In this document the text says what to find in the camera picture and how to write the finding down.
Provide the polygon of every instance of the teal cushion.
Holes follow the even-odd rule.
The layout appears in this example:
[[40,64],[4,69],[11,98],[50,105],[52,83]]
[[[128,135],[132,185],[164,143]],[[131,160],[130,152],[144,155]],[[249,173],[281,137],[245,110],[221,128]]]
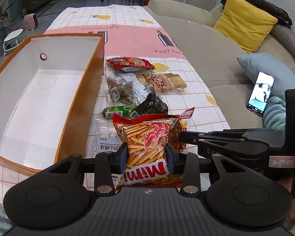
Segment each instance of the teal cushion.
[[263,112],[263,126],[268,129],[283,130],[285,128],[286,106],[278,97],[271,97]]
[[285,100],[285,91],[295,89],[295,74],[282,62],[268,53],[252,53],[237,57],[246,75],[256,82],[259,71],[274,78],[273,95]]

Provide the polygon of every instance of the blue pillow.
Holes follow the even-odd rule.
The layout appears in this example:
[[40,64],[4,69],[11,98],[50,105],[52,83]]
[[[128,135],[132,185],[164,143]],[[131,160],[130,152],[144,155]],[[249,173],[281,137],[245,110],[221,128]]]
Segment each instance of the blue pillow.
[[285,91],[295,89],[295,74],[281,61],[268,53],[252,53],[237,57],[237,61],[253,82],[259,71],[274,78],[272,93],[285,101]]

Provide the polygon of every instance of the yellow pillow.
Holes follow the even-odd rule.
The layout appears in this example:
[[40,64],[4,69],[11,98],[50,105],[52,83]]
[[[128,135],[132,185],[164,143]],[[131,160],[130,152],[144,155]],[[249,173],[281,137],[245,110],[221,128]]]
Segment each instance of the yellow pillow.
[[247,53],[255,52],[270,33],[277,18],[245,0],[227,0],[214,28]]

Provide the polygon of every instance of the metal bolt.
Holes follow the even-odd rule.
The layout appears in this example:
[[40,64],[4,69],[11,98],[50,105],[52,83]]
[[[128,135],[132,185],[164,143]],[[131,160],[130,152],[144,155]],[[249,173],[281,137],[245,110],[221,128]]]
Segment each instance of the metal bolt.
[[183,188],[183,190],[188,194],[195,194],[199,191],[199,188],[194,185],[187,185]]
[[112,187],[109,185],[100,185],[99,187],[97,187],[97,191],[101,194],[107,194],[112,191]]

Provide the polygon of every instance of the plastic bag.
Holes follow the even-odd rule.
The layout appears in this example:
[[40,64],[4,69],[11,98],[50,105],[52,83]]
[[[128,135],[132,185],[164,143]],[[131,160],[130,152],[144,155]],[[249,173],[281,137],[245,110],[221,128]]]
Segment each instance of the plastic bag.
[[102,76],[102,82],[110,105],[115,105],[117,102],[137,105],[132,82],[127,82],[122,78],[113,79],[106,76]]
[[137,74],[139,81],[150,92],[169,92],[171,90],[182,90],[187,87],[180,75],[168,74]]
[[116,152],[121,146],[118,134],[114,126],[104,118],[93,118],[93,127],[95,128],[95,149],[94,155],[104,151]]

